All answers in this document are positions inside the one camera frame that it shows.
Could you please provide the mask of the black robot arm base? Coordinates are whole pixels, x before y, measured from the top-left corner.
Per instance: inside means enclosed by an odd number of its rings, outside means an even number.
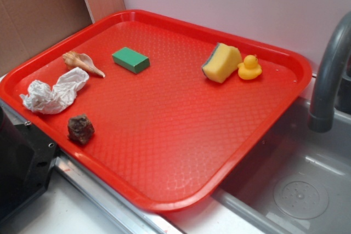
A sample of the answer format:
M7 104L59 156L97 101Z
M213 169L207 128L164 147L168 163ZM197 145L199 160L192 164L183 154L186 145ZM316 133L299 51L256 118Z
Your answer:
M1 223L47 191L56 155L52 138L1 110Z

